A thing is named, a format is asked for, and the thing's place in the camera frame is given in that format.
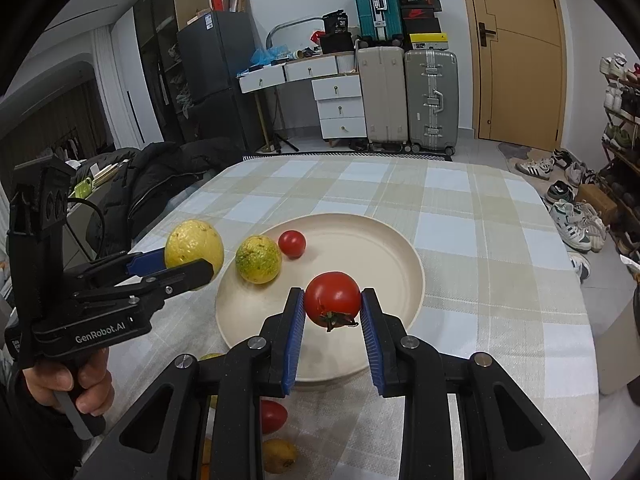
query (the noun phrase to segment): red tomato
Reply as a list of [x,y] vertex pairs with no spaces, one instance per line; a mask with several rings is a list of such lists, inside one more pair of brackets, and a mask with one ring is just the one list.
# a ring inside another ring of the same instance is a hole
[[305,312],[316,325],[327,332],[339,326],[357,326],[360,311],[360,288],[344,272],[319,274],[306,286]]
[[289,258],[299,258],[306,249],[306,240],[298,231],[284,231],[278,238],[280,250]]
[[278,431],[287,421],[287,409],[273,400],[260,400],[260,419],[262,420],[262,434],[268,435]]

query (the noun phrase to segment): black refrigerator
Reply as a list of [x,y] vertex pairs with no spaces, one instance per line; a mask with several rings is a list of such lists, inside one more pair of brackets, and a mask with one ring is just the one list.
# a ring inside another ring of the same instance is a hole
[[249,15],[212,11],[178,32],[199,139],[223,137],[254,153],[263,147],[255,97],[242,94],[239,72],[255,51]]

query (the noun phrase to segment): metal bolt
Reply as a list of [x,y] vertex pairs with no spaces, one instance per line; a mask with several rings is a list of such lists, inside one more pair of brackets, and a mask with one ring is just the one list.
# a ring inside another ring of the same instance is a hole
[[176,368],[189,368],[193,364],[193,357],[189,354],[178,355],[175,358],[174,365]]
[[476,355],[474,355],[474,361],[478,366],[481,366],[483,368],[487,368],[491,365],[491,363],[494,362],[491,356],[489,354],[485,354],[484,352],[478,352]]
[[259,350],[267,346],[267,340],[262,336],[255,335],[247,341],[247,345],[251,350]]
[[412,335],[406,335],[400,340],[400,344],[404,348],[418,348],[420,340]]

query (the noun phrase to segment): white drawer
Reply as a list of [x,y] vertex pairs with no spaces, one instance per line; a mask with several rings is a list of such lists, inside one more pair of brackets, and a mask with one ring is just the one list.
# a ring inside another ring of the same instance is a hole
[[349,139],[366,137],[367,125],[364,117],[346,119],[320,119],[323,139]]
[[337,74],[338,66],[335,63],[335,56],[328,56],[290,61],[285,65],[284,70],[287,74],[287,81],[297,81],[299,79],[311,79],[312,77]]
[[316,101],[336,99],[338,97],[359,97],[362,95],[359,75],[315,79],[311,84],[314,87]]
[[362,98],[347,97],[345,99],[324,99],[318,101],[318,114],[321,119],[364,117]]
[[243,75],[239,81],[243,94],[269,86],[281,85],[285,82],[284,69],[282,65],[266,66]]

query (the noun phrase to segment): plate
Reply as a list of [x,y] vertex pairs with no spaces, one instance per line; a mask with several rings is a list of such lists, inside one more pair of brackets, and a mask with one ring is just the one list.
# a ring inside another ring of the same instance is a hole
[[[306,288],[318,274],[331,270],[350,275],[360,290],[374,288],[382,311],[398,316],[409,329],[422,306],[424,269],[414,247],[398,231],[373,218],[326,213],[289,220],[263,234],[277,242],[290,229],[305,235],[306,250],[297,260],[283,255],[282,270],[273,281],[246,282],[235,261],[220,278],[216,320],[229,347],[258,334],[267,317],[282,312],[292,286]],[[359,326],[327,333],[305,318],[296,382],[334,380],[368,365]]]

